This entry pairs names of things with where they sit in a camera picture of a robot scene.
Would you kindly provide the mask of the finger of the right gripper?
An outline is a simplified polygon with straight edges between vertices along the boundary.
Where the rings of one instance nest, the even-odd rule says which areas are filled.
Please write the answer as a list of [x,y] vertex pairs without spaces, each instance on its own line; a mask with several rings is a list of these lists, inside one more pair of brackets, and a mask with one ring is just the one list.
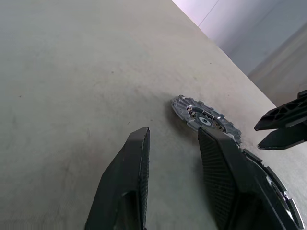
[[280,128],[269,133],[257,147],[261,150],[285,150],[307,141],[307,123]]
[[307,121],[307,90],[297,94],[297,99],[269,110],[254,129],[270,130],[291,127]]

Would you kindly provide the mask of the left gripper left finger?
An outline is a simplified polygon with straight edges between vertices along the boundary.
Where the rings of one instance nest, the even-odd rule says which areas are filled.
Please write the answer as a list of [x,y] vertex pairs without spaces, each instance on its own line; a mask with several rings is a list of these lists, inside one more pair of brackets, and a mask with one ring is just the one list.
[[85,230],[147,230],[150,130],[140,128],[101,176]]

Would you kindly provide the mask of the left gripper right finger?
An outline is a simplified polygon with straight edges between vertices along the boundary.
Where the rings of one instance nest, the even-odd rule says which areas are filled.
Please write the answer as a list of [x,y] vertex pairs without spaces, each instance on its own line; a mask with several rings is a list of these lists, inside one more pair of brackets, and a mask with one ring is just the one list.
[[223,132],[200,128],[198,140],[219,230],[292,230],[286,188],[272,169]]

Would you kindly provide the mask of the black round pulley disc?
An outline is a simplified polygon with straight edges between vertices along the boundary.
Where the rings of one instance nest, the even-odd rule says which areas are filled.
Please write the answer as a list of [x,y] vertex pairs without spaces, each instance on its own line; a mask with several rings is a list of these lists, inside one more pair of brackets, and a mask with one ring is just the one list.
[[297,230],[304,230],[305,226],[302,221],[300,212],[296,206],[296,203],[292,198],[288,197],[288,195],[286,194],[287,188],[276,175],[276,173],[269,166],[265,166],[262,163],[263,160],[255,154],[251,153],[247,149],[242,149],[241,151],[245,155],[246,159],[248,159],[252,165],[255,165],[255,170],[264,174],[266,183],[272,190],[271,194],[273,192],[274,194],[276,194],[286,213],[290,216],[291,220],[297,226]]

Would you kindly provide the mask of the grey metal gear disc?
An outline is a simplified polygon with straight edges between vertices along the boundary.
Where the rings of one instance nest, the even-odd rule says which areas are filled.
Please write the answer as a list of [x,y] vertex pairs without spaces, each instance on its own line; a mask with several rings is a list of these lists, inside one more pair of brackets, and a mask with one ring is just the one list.
[[241,131],[228,121],[225,115],[202,101],[179,95],[172,99],[171,107],[177,116],[190,128],[198,131],[201,127],[219,130],[231,137],[237,145],[242,143]]

